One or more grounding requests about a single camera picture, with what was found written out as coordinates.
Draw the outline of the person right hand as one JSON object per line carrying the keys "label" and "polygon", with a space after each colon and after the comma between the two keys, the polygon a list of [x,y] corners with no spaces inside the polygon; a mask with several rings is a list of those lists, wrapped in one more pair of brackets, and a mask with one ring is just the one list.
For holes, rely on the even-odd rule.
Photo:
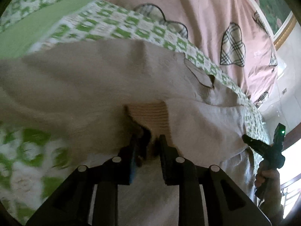
{"label": "person right hand", "polygon": [[279,172],[260,167],[256,174],[255,186],[261,188],[264,184],[266,184],[266,188],[263,192],[263,202],[260,208],[266,216],[273,217],[282,209]]}

